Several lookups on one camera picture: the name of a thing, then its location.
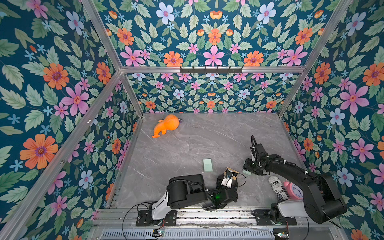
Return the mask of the tan box base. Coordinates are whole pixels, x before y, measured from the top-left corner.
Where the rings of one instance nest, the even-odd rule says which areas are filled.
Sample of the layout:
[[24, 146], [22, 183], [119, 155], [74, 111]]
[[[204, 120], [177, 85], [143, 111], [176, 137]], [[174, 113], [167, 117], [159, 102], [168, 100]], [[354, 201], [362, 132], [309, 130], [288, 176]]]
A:
[[226, 170], [224, 172], [225, 178], [233, 179], [233, 180], [237, 180], [239, 174], [240, 173], [238, 171], [235, 171], [235, 170], [233, 170], [231, 168], [226, 168]]

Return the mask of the mint box lid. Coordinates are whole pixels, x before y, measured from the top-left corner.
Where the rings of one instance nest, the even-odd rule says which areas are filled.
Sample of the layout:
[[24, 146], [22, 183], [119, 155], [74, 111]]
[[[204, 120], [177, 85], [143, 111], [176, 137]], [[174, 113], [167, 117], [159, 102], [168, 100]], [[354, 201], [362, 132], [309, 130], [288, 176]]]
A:
[[249, 171], [246, 171], [246, 170], [243, 170], [243, 171], [242, 171], [242, 173], [243, 173], [243, 174], [245, 174], [245, 175], [248, 175], [248, 176], [251, 176], [251, 175], [252, 175], [252, 173], [251, 173], [251, 172], [249, 172]]

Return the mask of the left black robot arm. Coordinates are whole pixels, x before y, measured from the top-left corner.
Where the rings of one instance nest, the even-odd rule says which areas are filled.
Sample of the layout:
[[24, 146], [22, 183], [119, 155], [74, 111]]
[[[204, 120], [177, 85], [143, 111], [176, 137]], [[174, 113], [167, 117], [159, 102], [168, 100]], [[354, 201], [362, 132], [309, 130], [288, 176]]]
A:
[[243, 174], [226, 168], [219, 175], [215, 189], [208, 189], [201, 174], [174, 177], [169, 180], [164, 195], [151, 207], [153, 220], [162, 220], [172, 210], [199, 205], [205, 211], [225, 208], [229, 203], [238, 201], [237, 190], [241, 186], [238, 176]]

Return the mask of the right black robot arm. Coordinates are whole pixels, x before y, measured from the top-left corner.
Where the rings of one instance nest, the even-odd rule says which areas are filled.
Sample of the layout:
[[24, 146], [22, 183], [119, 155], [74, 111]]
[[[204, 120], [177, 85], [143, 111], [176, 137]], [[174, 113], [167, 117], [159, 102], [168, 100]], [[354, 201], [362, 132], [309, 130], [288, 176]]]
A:
[[293, 203], [289, 200], [276, 205], [279, 217], [296, 218], [302, 212], [305, 218], [322, 224], [347, 212], [347, 205], [331, 176], [310, 173], [279, 155], [269, 155], [262, 144], [253, 143], [250, 150], [252, 158], [246, 159], [244, 170], [258, 176], [277, 174], [302, 190], [303, 200], [295, 207], [289, 206]]

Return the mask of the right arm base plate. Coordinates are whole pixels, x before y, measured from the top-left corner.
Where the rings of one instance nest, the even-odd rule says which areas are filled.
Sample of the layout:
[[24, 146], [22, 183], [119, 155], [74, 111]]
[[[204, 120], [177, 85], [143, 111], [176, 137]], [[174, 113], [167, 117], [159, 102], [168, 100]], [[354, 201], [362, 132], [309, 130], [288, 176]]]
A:
[[271, 209], [258, 209], [254, 210], [252, 216], [256, 218], [256, 222], [259, 226], [296, 226], [297, 221], [295, 217], [283, 217], [277, 210]]

